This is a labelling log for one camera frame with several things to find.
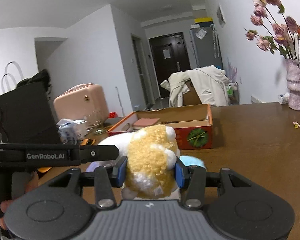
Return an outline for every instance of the floor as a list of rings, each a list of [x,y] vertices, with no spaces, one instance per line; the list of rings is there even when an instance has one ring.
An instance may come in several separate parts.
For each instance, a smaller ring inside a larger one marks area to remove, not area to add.
[[[157,110],[169,107],[169,98],[158,98],[149,110]]]

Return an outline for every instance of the brown table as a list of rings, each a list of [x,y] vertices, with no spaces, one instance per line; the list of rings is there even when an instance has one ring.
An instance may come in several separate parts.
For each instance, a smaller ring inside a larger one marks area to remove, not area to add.
[[[289,240],[300,240],[300,112],[279,103],[213,107],[213,149],[184,150],[204,160],[208,171],[229,167],[288,201],[296,213]],[[53,168],[42,182],[67,168]],[[207,202],[216,189],[206,190]],[[93,203],[93,190],[84,198]]]

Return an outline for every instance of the orange box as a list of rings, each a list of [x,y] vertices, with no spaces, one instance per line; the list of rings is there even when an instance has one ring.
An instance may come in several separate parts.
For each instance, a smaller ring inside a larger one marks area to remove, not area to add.
[[[134,131],[132,124],[140,118],[160,118],[159,124],[173,127],[180,150],[212,148],[213,121],[209,104],[132,112],[108,130],[109,136]]]

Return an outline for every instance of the human hand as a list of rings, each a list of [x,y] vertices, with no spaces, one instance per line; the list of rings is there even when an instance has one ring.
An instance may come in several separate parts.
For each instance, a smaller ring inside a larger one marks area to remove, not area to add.
[[[38,178],[38,174],[34,171],[32,173],[32,179],[31,181],[28,182],[28,184],[26,185],[25,188],[25,192],[29,192],[34,190],[35,188],[38,187],[38,183],[39,183],[39,178]],[[0,204],[0,209],[3,213],[6,212],[7,208],[10,206],[10,204],[13,202],[14,200],[6,200],[1,202]],[[1,228],[3,228],[4,230],[7,230],[6,224],[4,222],[4,218],[0,218],[0,226]]]

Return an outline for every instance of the pink vase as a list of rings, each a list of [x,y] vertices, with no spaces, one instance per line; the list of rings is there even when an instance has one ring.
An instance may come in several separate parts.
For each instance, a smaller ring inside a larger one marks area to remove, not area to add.
[[[300,111],[300,61],[287,59],[286,70],[287,88],[290,90],[288,106]]]

